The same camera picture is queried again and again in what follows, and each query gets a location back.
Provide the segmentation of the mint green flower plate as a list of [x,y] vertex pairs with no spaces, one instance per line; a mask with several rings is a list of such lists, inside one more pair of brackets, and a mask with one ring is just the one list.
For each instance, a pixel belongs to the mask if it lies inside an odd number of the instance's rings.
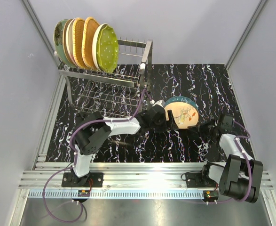
[[53,33],[53,42],[54,42],[56,53],[58,57],[61,59],[61,61],[64,62],[65,64],[68,63],[68,60],[63,50],[63,29],[66,22],[67,22],[67,19],[63,19],[59,21],[56,24],[54,33]]

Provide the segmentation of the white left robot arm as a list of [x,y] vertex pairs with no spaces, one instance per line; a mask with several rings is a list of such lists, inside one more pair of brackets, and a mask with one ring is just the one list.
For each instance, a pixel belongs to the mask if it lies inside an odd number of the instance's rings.
[[161,133],[177,130],[175,118],[171,110],[154,105],[149,110],[135,113],[125,118],[102,116],[100,113],[77,113],[76,128],[70,139],[74,149],[74,163],[70,172],[65,172],[62,187],[91,186],[102,173],[92,173],[90,162],[108,137],[116,135],[135,135],[149,130]]

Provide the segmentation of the black marble pattern mat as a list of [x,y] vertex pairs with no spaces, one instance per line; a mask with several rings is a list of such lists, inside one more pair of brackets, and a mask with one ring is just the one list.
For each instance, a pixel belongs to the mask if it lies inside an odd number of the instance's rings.
[[47,162],[221,162],[221,136],[253,151],[228,72],[217,64],[152,65],[136,88],[68,78]]

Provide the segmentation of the wooden plate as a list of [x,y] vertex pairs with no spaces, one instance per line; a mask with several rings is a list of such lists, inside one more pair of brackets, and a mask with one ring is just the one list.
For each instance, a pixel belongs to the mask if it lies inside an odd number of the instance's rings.
[[73,56],[76,65],[80,68],[86,68],[86,65],[82,57],[84,23],[85,20],[83,18],[77,17],[74,19],[72,25]]

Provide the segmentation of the cream round plate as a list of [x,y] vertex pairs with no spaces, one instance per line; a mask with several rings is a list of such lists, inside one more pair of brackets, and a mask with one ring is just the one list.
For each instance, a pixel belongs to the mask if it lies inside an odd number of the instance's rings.
[[93,62],[97,68],[98,71],[100,71],[100,67],[98,65],[98,62],[97,62],[97,51],[96,51],[96,48],[97,48],[97,40],[98,40],[98,35],[100,33],[100,31],[102,30],[102,28],[105,28],[106,26],[108,26],[108,24],[104,23],[104,24],[101,24],[95,31],[94,33],[94,37],[93,37],[93,42],[92,42],[92,56],[93,56]]

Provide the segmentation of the cream and pink plate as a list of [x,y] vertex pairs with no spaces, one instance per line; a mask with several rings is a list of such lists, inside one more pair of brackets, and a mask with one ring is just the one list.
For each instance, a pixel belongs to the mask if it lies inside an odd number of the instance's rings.
[[72,63],[76,66],[76,62],[75,62],[74,56],[73,56],[73,40],[72,40],[72,37],[73,37],[72,26],[73,26],[74,21],[75,21],[75,19],[72,19],[66,29],[66,47],[67,47],[67,52],[68,52],[68,55],[69,55]]

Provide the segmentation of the stainless steel dish rack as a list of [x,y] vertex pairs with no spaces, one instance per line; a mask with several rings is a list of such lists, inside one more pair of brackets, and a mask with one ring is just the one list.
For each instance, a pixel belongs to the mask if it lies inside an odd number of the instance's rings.
[[127,117],[141,110],[142,90],[150,90],[153,41],[118,40],[120,64],[112,73],[81,69],[60,63],[65,81],[55,127],[75,125],[75,115],[98,112],[107,117]]

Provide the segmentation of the yellow green plate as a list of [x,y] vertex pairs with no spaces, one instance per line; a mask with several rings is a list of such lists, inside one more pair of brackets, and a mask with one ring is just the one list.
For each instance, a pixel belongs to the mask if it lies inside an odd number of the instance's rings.
[[101,71],[113,73],[118,63],[118,39],[114,29],[102,24],[96,42],[96,60]]

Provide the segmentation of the peach bird plate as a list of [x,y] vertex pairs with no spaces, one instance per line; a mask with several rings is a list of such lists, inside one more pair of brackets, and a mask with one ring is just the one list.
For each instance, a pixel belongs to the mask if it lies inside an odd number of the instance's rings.
[[185,102],[173,102],[165,107],[166,119],[169,120],[168,110],[171,110],[174,121],[179,129],[187,129],[198,124],[198,110]]
[[72,60],[68,54],[68,51],[67,51],[67,45],[66,45],[66,30],[67,30],[67,27],[69,25],[69,23],[71,22],[71,19],[68,19],[63,27],[63,50],[64,50],[64,54],[66,56],[66,59],[67,59],[67,65],[68,66],[73,66],[72,64]]

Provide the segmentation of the teal scalloped plate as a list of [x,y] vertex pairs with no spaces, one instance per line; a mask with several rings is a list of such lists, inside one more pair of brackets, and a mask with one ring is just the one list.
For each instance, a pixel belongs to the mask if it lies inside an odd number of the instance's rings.
[[171,103],[175,103],[175,102],[181,102],[181,103],[187,103],[191,106],[193,106],[195,109],[198,109],[198,106],[197,104],[192,101],[190,98],[188,97],[183,97],[183,96],[178,96],[178,97],[171,97],[169,98],[166,102],[165,102],[165,105],[164,107],[166,107],[168,104],[171,104]]

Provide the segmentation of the aluminium mounting rail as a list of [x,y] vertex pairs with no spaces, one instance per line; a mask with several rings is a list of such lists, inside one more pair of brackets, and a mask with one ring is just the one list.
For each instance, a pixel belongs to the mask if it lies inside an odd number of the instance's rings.
[[73,199],[203,199],[217,185],[193,186],[185,173],[200,171],[203,163],[91,163],[102,173],[85,187],[62,187],[67,162],[38,162],[21,176],[19,189],[30,197]]

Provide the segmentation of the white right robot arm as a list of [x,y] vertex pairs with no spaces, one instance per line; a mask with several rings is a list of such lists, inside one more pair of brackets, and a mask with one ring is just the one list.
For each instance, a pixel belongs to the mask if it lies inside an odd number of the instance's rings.
[[250,134],[237,134],[235,126],[241,124],[233,116],[221,114],[218,120],[191,127],[203,139],[222,149],[227,161],[225,165],[208,162],[200,171],[182,174],[181,179],[187,187],[215,187],[223,196],[238,202],[255,203],[260,193],[263,164],[251,157],[240,142],[242,138],[249,139]]

